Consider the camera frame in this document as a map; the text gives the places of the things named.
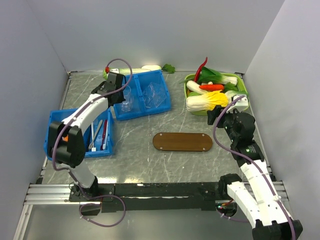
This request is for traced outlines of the clear faceted plastic cup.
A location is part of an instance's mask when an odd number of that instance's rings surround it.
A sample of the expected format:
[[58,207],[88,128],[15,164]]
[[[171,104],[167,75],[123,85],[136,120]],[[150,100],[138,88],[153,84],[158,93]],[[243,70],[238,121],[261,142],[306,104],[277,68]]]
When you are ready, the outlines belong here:
[[126,99],[121,103],[121,110],[125,113],[130,112],[133,107],[133,100],[131,98]]

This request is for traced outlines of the clear plastic tray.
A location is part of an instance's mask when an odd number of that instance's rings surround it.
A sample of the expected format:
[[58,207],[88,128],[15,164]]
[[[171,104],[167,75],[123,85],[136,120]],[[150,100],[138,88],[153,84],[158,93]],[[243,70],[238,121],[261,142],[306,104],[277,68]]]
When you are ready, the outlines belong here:
[[147,109],[158,108],[166,99],[166,89],[162,84],[151,82],[142,92]]

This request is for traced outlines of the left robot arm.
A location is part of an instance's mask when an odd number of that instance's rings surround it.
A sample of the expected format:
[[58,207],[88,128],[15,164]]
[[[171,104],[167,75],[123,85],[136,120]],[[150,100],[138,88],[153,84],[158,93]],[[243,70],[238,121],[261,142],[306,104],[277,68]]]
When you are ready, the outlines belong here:
[[123,74],[109,72],[107,80],[91,91],[88,99],[70,116],[53,121],[48,127],[47,156],[55,171],[67,171],[87,201],[99,195],[97,177],[85,162],[84,133],[109,107],[125,101],[123,89],[128,80]]

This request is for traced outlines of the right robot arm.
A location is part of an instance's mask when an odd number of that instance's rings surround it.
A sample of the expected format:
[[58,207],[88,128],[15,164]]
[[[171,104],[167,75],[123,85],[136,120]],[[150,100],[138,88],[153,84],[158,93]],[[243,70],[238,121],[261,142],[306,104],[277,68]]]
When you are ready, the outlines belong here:
[[255,118],[233,109],[227,112],[217,105],[207,111],[208,125],[227,133],[231,145],[225,150],[236,160],[251,190],[237,174],[226,174],[219,180],[218,193],[232,198],[245,214],[255,240],[297,240],[303,226],[285,208],[268,172],[265,157],[254,140]]

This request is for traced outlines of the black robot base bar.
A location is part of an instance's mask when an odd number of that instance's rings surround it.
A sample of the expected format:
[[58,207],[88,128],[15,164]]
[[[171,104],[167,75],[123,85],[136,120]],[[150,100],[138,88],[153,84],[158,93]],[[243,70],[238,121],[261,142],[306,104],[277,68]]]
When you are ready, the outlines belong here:
[[84,196],[77,186],[70,190],[71,203],[101,204],[102,213],[118,211],[189,210],[215,211],[231,197],[219,182],[101,183],[97,198]]

